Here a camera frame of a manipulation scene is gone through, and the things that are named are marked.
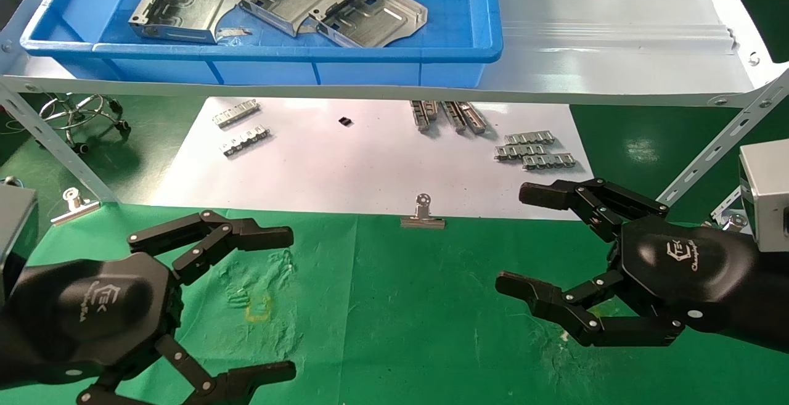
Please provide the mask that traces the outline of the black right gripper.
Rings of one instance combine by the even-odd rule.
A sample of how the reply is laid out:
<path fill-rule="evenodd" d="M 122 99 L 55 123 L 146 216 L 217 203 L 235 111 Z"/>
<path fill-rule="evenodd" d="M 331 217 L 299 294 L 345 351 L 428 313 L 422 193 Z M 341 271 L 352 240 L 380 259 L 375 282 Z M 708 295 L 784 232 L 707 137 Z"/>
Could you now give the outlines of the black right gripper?
<path fill-rule="evenodd" d="M 759 250 L 750 235 L 663 221 L 656 217 L 668 215 L 667 205 L 600 178 L 525 182 L 519 200 L 570 210 L 604 242 L 615 241 L 608 257 L 614 270 L 566 292 L 510 271 L 496 277 L 497 292 L 524 301 L 533 317 L 557 324 L 581 346 L 669 346 L 685 325 L 738 332 L 758 309 Z M 640 315 L 590 311 L 614 297 Z"/>

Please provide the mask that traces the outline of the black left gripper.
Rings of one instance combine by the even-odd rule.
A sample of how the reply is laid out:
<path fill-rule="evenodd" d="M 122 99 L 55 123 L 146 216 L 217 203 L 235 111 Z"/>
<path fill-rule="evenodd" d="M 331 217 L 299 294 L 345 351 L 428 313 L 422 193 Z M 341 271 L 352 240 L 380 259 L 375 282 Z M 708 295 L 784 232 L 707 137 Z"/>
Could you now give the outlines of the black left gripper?
<path fill-rule="evenodd" d="M 231 251 L 293 243 L 288 226 L 262 227 L 253 218 L 205 210 L 131 234 L 130 250 L 144 253 L 25 267 L 18 279 L 19 385 L 99 377 L 77 396 L 78 404 L 147 404 L 116 388 L 163 357 L 194 388 L 183 404 L 249 404 L 257 388 L 293 380 L 294 362 L 210 376 L 173 337 L 183 309 L 180 284 L 197 281 Z M 174 275 L 152 257 L 184 246 Z"/>

